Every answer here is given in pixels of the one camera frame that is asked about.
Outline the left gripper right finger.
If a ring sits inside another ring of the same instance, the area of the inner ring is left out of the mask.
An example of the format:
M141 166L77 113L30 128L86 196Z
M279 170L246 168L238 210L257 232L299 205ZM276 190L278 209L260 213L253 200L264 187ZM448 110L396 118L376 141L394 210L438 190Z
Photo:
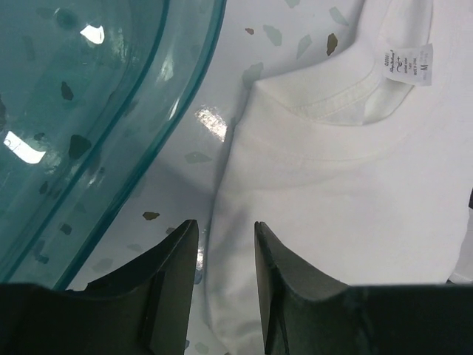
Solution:
M254 225L266 354L470 354L470 285L348 286Z

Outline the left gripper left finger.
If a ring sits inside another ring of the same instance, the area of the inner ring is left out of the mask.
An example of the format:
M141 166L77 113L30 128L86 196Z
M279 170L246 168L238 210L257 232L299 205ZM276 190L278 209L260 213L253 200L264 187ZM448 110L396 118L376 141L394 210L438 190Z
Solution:
M83 291L1 285L1 353L183 354L198 241L187 220Z

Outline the teal transparent plastic bin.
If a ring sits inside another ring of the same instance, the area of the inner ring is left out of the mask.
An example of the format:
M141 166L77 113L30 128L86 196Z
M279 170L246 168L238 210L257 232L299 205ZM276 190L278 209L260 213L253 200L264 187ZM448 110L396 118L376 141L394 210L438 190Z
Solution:
M66 288L193 101L224 1L1 3L1 281Z

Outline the white printed t shirt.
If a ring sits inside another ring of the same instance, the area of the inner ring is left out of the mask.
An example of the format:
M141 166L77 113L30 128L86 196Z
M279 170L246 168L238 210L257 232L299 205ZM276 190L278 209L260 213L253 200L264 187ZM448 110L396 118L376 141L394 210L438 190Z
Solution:
M443 284L472 192L472 3L366 1L355 41L253 84L217 192L208 320L262 354L253 226L347 285Z

